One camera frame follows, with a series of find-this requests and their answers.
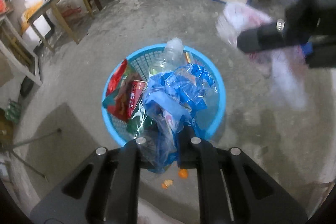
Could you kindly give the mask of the red milk drink can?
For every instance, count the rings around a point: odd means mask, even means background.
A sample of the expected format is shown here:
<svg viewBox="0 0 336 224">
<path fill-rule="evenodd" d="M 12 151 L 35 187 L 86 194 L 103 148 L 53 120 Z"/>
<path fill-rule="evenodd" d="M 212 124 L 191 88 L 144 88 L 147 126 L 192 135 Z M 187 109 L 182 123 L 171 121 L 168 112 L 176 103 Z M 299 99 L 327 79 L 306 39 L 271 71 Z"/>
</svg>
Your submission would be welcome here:
<svg viewBox="0 0 336 224">
<path fill-rule="evenodd" d="M 130 119 L 138 101 L 146 88 L 147 82 L 142 80 L 134 80 L 131 82 L 130 94 L 128 100 L 127 117 Z"/>
</svg>

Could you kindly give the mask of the orange peel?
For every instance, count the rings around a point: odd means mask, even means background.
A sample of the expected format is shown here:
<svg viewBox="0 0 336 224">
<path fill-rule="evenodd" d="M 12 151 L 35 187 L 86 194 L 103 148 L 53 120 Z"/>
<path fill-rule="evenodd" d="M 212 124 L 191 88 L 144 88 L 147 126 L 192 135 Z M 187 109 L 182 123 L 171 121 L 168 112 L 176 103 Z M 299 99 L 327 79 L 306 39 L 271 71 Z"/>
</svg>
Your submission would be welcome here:
<svg viewBox="0 0 336 224">
<path fill-rule="evenodd" d="M 187 169 L 179 169 L 178 176 L 182 179 L 187 179 L 189 176 L 189 172 Z"/>
</svg>

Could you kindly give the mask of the green label plastic bottle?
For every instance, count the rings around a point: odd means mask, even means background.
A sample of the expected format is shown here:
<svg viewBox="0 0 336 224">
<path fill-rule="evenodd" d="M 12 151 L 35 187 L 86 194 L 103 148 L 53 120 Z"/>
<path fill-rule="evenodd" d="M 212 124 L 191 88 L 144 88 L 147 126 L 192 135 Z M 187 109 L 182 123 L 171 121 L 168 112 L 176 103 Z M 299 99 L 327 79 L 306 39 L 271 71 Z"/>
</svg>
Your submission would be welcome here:
<svg viewBox="0 0 336 224">
<path fill-rule="evenodd" d="M 163 52 L 156 57 L 149 67 L 149 76 L 172 72 L 182 65 L 184 46 L 179 38 L 169 40 Z"/>
</svg>

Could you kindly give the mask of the blue plastic wrapper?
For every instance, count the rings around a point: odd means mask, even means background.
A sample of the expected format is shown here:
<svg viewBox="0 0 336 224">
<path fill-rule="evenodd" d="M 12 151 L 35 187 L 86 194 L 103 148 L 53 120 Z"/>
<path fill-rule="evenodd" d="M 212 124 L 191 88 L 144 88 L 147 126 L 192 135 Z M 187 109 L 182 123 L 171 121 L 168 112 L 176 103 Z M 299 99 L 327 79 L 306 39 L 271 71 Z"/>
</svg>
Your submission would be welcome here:
<svg viewBox="0 0 336 224">
<path fill-rule="evenodd" d="M 178 137 L 186 127 L 205 137 L 201 115 L 214 117 L 217 98 L 215 79 L 198 64 L 149 77 L 131 119 L 135 122 L 134 138 L 152 172 L 163 173 L 177 160 Z"/>
</svg>

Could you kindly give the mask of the yellow plastic bag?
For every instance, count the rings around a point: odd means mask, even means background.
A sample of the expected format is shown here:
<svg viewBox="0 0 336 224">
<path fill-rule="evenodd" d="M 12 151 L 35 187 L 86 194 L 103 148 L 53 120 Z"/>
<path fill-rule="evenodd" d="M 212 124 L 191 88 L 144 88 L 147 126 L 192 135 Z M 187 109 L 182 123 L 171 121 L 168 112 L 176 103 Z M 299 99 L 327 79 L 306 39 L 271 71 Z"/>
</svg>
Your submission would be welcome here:
<svg viewBox="0 0 336 224">
<path fill-rule="evenodd" d="M 20 34 L 23 35 L 26 30 L 29 28 L 30 24 L 28 23 L 29 18 L 39 9 L 43 4 L 43 0 L 35 2 L 33 5 L 25 9 L 21 16 L 21 32 Z"/>
</svg>

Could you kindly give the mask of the red snack packet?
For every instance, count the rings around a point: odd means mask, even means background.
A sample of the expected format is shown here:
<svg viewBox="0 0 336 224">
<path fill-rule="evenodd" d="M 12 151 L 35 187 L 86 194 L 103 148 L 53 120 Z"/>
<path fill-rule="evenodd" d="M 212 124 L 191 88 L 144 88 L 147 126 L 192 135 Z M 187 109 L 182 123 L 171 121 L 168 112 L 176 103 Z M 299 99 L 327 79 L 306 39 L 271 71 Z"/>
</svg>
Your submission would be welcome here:
<svg viewBox="0 0 336 224">
<path fill-rule="evenodd" d="M 117 119 L 127 122 L 128 100 L 131 82 L 142 80 L 142 77 L 134 69 L 131 63 L 124 59 L 108 82 L 108 88 L 102 106 Z"/>
</svg>

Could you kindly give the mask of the blue mesh trash basket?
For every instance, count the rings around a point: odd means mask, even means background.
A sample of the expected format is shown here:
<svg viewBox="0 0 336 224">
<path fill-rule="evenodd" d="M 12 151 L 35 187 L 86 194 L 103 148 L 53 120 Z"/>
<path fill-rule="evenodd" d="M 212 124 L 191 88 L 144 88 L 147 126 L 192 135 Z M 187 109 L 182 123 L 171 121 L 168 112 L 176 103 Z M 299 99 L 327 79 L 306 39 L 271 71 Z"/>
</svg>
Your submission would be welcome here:
<svg viewBox="0 0 336 224">
<path fill-rule="evenodd" d="M 159 131 L 173 140 L 184 127 L 190 126 L 200 138 L 211 139 L 224 118 L 226 91 L 217 67 L 202 53 L 184 47 L 193 57 L 187 64 L 184 57 L 169 69 L 159 65 L 164 44 L 141 48 L 123 60 L 131 72 L 137 72 L 147 83 L 141 106 L 134 116 L 145 113 Z"/>
</svg>

